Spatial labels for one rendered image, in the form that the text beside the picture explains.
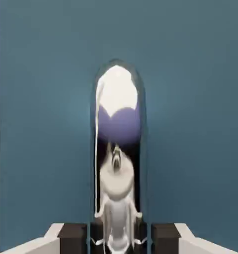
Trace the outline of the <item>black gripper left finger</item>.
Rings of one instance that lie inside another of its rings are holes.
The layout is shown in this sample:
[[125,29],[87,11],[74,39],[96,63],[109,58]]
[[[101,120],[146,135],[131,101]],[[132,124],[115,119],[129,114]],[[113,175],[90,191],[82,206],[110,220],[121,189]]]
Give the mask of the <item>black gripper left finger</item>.
[[0,254],[87,254],[87,225],[53,223],[43,237]]

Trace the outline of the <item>shiny curved metal handle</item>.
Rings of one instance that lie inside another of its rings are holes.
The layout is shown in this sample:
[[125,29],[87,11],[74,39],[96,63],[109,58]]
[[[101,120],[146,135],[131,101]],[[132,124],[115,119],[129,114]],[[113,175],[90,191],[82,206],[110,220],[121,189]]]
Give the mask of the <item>shiny curved metal handle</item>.
[[91,254],[148,254],[145,88],[129,63],[113,59],[98,70],[91,128]]

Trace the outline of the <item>teal painted cabinet door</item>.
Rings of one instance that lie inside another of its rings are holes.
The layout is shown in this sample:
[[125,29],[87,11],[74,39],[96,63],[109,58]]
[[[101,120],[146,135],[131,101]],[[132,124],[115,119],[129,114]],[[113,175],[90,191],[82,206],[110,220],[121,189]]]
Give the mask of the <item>teal painted cabinet door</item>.
[[0,250],[90,220],[90,99],[146,92],[148,215],[238,252],[238,0],[0,0]]

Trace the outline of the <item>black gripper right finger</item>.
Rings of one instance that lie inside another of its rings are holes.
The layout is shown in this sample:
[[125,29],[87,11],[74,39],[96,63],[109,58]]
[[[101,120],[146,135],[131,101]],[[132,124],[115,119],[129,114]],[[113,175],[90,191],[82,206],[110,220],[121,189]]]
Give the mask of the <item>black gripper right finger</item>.
[[196,237],[185,223],[152,224],[152,254],[238,254]]

